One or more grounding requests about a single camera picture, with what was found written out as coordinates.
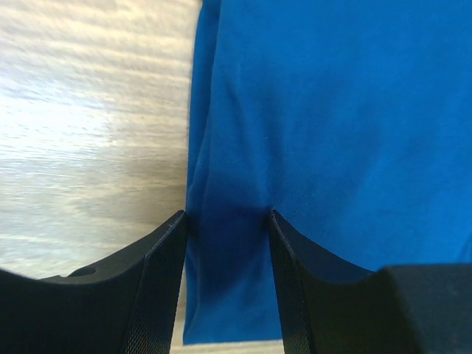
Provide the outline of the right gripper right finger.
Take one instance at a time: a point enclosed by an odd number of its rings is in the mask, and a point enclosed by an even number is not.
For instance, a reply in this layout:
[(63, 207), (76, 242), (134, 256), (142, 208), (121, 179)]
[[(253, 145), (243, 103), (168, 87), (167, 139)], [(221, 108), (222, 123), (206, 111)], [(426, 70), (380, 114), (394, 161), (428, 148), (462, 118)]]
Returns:
[(369, 271), (300, 234), (277, 211), (269, 243), (286, 353), (469, 353), (471, 266)]

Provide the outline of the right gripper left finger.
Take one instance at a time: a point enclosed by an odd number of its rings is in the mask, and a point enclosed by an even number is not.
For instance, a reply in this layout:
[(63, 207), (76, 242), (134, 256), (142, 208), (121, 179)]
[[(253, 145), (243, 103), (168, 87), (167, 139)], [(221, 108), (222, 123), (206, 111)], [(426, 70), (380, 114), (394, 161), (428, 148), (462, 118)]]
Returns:
[(3, 353), (168, 353), (187, 247), (179, 211), (66, 277), (1, 272)]

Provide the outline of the blue printed t shirt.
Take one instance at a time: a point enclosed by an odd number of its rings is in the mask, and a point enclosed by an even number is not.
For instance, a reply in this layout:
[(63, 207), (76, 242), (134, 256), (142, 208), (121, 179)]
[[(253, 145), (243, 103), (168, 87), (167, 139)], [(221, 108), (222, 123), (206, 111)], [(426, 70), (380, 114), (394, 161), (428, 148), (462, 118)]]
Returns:
[(469, 1), (204, 1), (183, 341), (281, 336), (278, 210), (344, 259), (471, 261)]

